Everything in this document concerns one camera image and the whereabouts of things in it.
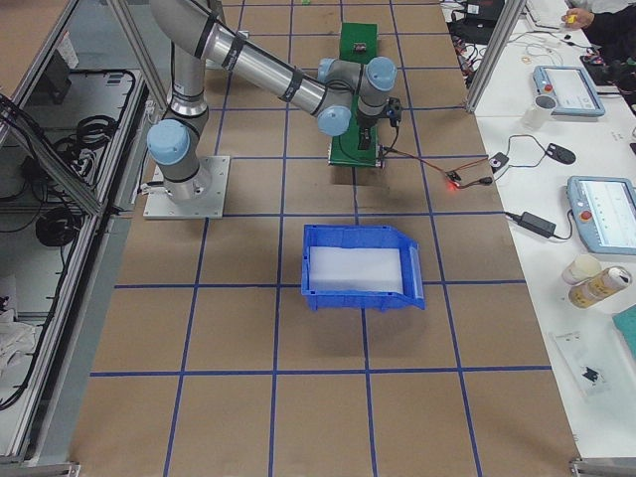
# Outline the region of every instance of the black connector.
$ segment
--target black connector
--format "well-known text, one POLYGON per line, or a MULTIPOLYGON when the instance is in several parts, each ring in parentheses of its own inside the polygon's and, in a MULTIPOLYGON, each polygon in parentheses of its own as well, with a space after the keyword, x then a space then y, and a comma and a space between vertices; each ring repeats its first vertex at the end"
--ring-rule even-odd
POLYGON ((529 230, 530 232, 534 232, 546 239, 555 236, 555 229, 557 228, 557 225, 552 222, 548 222, 541 217, 537 217, 529 212, 523 212, 520 216, 509 212, 506 212, 505 214, 510 217, 515 224, 519 224, 521 227, 529 230))

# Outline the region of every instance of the white cup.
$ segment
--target white cup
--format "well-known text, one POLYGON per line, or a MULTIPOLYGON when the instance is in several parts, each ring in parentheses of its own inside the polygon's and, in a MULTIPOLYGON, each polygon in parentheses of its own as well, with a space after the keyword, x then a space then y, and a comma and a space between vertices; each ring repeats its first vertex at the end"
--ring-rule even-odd
POLYGON ((546 122, 557 107, 557 101, 547 94, 539 94, 524 113, 521 123, 526 129, 537 130, 546 122))
POLYGON ((600 261, 592 255, 583 253, 575 258, 560 276, 565 283, 576 285, 577 283, 600 273, 600 270, 600 261))

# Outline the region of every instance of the blue tray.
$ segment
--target blue tray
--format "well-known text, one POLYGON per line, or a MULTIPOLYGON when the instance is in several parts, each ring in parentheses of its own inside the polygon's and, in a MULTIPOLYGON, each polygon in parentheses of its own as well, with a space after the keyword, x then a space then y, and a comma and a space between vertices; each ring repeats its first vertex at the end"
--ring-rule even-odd
POLYGON ((424 292, 417 242, 389 226, 320 226, 304 229, 301 293, 312 310, 318 308, 391 308, 416 306, 424 309, 424 292), (315 290, 309 287, 312 246, 340 248, 397 248, 402 293, 394 291, 315 290))

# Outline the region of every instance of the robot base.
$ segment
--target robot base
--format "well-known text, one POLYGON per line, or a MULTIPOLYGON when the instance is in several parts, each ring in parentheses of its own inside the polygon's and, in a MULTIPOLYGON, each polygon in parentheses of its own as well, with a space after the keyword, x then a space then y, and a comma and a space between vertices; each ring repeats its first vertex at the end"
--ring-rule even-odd
MULTIPOLYGON (((148 194, 143 217, 146 219, 220 219, 226 201, 230 156, 213 156, 201 159, 202 167, 212 174, 212 185, 208 193, 194 201, 176 203, 163 188, 156 188, 148 194)), ((154 181, 163 181, 163 174, 157 167, 152 177, 154 181)))

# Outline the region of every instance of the light blue device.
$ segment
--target light blue device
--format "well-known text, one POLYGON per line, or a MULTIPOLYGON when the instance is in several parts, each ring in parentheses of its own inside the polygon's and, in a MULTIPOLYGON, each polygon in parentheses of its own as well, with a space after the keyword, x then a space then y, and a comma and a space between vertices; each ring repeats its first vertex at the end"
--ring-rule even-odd
POLYGON ((594 81, 583 67, 536 67, 533 79, 539 94, 555 99, 553 114, 592 117, 605 114, 594 81))
POLYGON ((590 251, 636 254, 636 193, 629 179, 573 176, 567 180, 567 197, 590 251))

